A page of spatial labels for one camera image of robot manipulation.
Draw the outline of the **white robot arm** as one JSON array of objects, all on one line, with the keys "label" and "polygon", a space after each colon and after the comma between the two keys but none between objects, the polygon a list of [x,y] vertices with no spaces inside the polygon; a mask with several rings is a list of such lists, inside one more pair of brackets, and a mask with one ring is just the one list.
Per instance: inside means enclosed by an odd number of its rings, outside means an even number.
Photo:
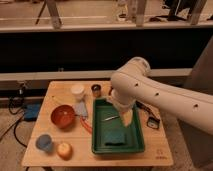
[{"label": "white robot arm", "polygon": [[133,57],[111,76],[111,102],[119,112],[145,102],[213,135],[213,95],[178,88],[148,77],[149,63]]}]

